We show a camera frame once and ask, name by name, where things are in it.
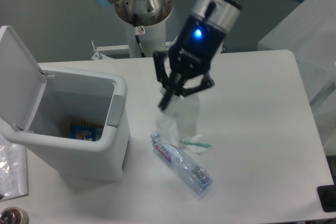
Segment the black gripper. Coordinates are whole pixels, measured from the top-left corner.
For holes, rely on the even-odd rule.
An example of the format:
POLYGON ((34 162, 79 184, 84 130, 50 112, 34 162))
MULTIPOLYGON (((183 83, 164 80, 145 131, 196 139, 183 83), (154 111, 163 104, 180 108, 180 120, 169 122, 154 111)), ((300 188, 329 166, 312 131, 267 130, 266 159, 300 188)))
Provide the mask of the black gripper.
POLYGON ((202 20, 189 15, 177 41, 167 51, 153 53, 154 66, 158 82, 165 89, 158 108, 165 110, 173 95, 183 97, 209 89, 215 85, 209 74, 211 61, 224 40, 225 32, 202 20), (171 73, 168 76, 164 61, 169 55, 171 73), (182 76, 188 79, 203 74, 199 85, 192 88, 183 88, 182 76))

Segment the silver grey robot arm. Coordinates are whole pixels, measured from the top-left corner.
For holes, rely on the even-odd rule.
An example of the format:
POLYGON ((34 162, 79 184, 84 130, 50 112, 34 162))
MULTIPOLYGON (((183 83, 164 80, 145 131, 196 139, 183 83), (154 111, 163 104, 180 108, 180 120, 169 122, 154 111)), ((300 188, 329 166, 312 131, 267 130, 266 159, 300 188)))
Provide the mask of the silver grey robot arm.
POLYGON ((152 56, 157 80, 164 93, 159 108, 165 110, 173 96, 189 96, 214 85, 209 75, 211 61, 220 51, 246 0, 196 0, 181 32, 167 47, 165 30, 155 35, 151 28, 162 24, 172 12, 172 0, 95 0, 115 7, 130 25, 130 54, 152 56))

